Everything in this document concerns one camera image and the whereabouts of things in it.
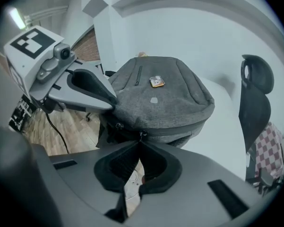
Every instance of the chair headrest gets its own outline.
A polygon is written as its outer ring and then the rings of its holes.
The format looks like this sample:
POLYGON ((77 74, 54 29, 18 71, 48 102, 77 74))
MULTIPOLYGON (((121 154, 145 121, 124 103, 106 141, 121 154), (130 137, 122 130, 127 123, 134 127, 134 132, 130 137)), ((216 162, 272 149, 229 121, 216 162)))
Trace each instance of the chair headrest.
POLYGON ((274 75, 269 64, 256 55, 242 55, 242 57, 245 59, 241 64, 242 81, 249 81, 264 94, 270 93, 274 87, 274 75))

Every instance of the ceiling light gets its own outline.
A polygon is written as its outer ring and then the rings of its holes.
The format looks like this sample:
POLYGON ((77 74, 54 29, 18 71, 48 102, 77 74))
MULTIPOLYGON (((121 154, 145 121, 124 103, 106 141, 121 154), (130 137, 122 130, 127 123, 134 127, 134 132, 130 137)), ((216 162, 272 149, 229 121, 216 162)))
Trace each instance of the ceiling light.
POLYGON ((12 17, 12 19, 15 21, 15 23, 19 27, 19 29, 25 28, 25 24, 24 24, 22 18, 20 17, 20 14, 19 14, 19 12, 16 8, 11 9, 9 11, 9 14, 12 17))

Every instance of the black rubber opening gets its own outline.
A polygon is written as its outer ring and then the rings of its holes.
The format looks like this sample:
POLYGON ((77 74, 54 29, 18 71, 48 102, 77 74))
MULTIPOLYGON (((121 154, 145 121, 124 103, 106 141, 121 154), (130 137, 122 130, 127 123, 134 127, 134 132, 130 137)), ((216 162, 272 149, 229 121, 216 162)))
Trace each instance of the black rubber opening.
POLYGON ((121 149, 99 159, 94 167, 96 178, 103 188, 122 193, 138 164, 138 142, 124 142, 121 149))
POLYGON ((116 97, 91 71, 84 69, 74 70, 68 75, 67 84, 73 90, 107 102, 112 106, 117 103, 116 97))
POLYGON ((140 142, 139 157, 145 171, 145 184, 139 195, 161 193, 168 190, 182 173, 180 161, 169 152, 150 142, 140 142))

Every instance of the gray fabric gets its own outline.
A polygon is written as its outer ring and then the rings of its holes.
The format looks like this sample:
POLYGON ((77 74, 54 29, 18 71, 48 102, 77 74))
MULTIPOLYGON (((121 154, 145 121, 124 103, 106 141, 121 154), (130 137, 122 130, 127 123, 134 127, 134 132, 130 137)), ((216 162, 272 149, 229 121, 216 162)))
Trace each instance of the gray fabric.
MULTIPOLYGON (((118 103, 113 115, 134 129, 168 129, 194 125, 208 119, 214 99, 200 79, 180 60, 172 57, 138 57, 129 60, 109 78, 118 103), (139 68, 142 66, 139 83, 139 68), (161 76, 162 87, 153 88, 150 77, 161 76), (156 97, 157 103, 151 103, 156 97)), ((183 134, 157 136, 168 143, 197 135, 204 124, 183 134)))

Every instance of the brick wall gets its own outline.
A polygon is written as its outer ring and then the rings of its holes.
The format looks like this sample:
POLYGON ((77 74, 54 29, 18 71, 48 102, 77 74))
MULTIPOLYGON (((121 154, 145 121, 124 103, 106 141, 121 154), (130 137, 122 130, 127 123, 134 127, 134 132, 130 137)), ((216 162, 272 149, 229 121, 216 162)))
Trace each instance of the brick wall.
POLYGON ((96 61, 100 59, 98 45, 96 43, 95 29, 88 32, 71 49, 80 60, 96 61))

